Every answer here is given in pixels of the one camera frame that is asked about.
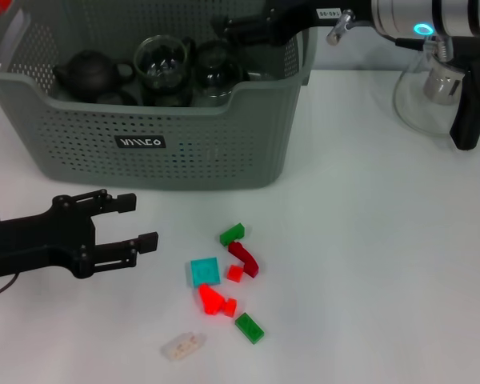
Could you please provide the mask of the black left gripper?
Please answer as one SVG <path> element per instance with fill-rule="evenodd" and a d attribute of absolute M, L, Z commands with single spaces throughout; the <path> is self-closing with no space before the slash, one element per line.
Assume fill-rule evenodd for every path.
<path fill-rule="evenodd" d="M 107 190 L 61 195 L 48 211 L 0 222 L 0 277 L 60 266 L 76 278 L 133 268 L 139 254 L 155 252 L 158 233 L 95 247 L 91 217 L 136 210 L 136 194 L 113 197 Z"/>

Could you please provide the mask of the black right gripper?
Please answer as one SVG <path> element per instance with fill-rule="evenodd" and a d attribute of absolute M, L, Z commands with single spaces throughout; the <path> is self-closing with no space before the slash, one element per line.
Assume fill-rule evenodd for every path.
<path fill-rule="evenodd" d="M 236 46 L 282 46 L 309 28 L 334 27 L 346 10 L 353 13 L 355 26 L 372 26 L 371 1 L 364 0 L 266 1 L 264 17 L 220 14 L 210 24 L 223 30 L 226 40 Z"/>

